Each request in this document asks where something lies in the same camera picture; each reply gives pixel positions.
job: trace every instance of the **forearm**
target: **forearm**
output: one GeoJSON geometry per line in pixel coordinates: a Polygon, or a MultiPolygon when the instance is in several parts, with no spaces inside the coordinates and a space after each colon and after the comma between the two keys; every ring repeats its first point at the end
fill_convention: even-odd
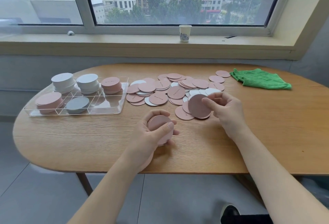
{"type": "Polygon", "coordinates": [[[136,172],[119,159],[68,223],[115,223],[135,175],[136,172]]]}
{"type": "Polygon", "coordinates": [[[274,222],[327,223],[327,210],[275,159],[248,127],[234,138],[274,222]]]}

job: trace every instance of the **wooden table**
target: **wooden table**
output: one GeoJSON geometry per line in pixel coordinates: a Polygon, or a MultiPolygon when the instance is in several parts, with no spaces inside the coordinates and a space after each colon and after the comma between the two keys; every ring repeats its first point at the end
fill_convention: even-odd
{"type": "MultiPolygon", "coordinates": [[[[77,72],[100,77],[128,76],[129,82],[176,72],[208,79],[217,70],[259,68],[242,64],[114,64],[77,72]]],[[[271,68],[292,84],[289,90],[243,87],[232,77],[225,91],[239,98],[246,121],[254,134],[291,173],[329,174],[329,89],[306,78],[271,68]]],[[[159,147],[143,173],[239,174],[248,173],[236,145],[218,120],[183,121],[175,116],[176,106],[167,103],[178,120],[181,134],[174,148],[159,147]]],[[[30,118],[23,110],[14,124],[14,142],[20,153],[40,167],[66,172],[106,172],[130,139],[136,122],[154,107],[125,102],[119,115],[83,115],[30,118]]]]}

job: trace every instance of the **green microfiber cloth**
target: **green microfiber cloth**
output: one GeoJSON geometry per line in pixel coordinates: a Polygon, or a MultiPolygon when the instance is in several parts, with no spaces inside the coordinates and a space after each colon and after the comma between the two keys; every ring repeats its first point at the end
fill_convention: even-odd
{"type": "Polygon", "coordinates": [[[243,82],[244,86],[259,87],[263,89],[275,90],[275,89],[287,89],[291,90],[291,84],[286,83],[274,73],[269,73],[261,69],[255,69],[250,71],[238,71],[234,68],[233,72],[230,72],[232,77],[237,81],[243,82]]]}

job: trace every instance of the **shoe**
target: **shoe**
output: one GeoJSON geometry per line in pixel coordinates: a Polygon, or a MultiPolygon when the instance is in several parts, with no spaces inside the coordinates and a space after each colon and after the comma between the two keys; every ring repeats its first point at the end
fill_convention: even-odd
{"type": "Polygon", "coordinates": [[[240,215],[239,210],[232,203],[226,202],[222,208],[222,211],[220,212],[220,220],[222,219],[223,216],[235,216],[235,215],[240,215]]]}

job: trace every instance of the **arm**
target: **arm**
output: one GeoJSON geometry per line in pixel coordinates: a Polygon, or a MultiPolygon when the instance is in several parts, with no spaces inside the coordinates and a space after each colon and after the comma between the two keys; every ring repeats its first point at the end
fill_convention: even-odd
{"type": "MultiPolygon", "coordinates": [[[[170,113],[165,110],[152,110],[137,123],[128,147],[68,224],[115,223],[134,177],[150,164],[158,141],[177,123],[172,120],[172,123],[150,131],[147,122],[155,115],[169,116],[170,113]]],[[[174,135],[178,134],[179,131],[174,130],[174,135]]],[[[174,142],[168,140],[167,144],[172,145],[174,142]]]]}
{"type": "Polygon", "coordinates": [[[239,148],[274,224],[328,223],[329,210],[295,180],[251,132],[240,100],[219,92],[204,98],[203,103],[214,111],[239,148]]]}

